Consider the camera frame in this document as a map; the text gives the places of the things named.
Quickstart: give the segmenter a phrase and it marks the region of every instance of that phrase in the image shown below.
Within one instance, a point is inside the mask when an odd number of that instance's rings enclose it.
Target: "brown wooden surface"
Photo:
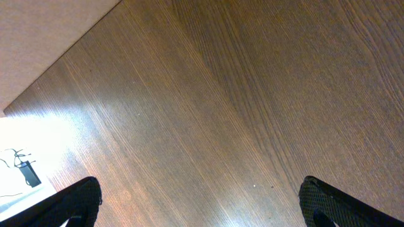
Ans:
[[[314,175],[404,219],[400,1],[123,1],[6,110],[74,130],[98,226],[304,226]]]

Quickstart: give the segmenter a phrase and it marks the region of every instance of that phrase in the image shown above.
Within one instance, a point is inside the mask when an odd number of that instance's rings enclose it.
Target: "tan surface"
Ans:
[[[0,111],[118,1],[0,1]]]
[[[123,1],[5,112],[54,129],[57,190],[100,180],[98,226],[304,226],[306,175],[404,219],[403,10]]]

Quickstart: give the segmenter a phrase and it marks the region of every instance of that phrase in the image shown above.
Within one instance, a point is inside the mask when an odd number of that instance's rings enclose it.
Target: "wood grain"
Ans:
[[[400,219],[402,3],[123,1],[6,110],[57,118],[98,226],[304,226],[315,175]]]

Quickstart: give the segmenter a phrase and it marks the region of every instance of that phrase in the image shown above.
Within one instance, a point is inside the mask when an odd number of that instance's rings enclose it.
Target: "beige wall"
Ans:
[[[0,1],[0,117],[119,0]]]

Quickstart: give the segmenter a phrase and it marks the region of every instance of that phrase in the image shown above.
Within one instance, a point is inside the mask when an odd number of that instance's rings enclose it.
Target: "black object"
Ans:
[[[38,186],[41,182],[40,182],[37,174],[33,170],[30,162],[24,161],[24,162],[21,162],[20,165],[21,166],[18,168],[23,173],[23,175],[25,177],[25,182],[27,183],[27,185],[29,185],[31,187]]]
[[[300,208],[309,227],[404,226],[329,184],[308,176],[300,186]]]
[[[94,226],[101,205],[97,179],[86,177],[21,213],[0,222],[3,226]]]

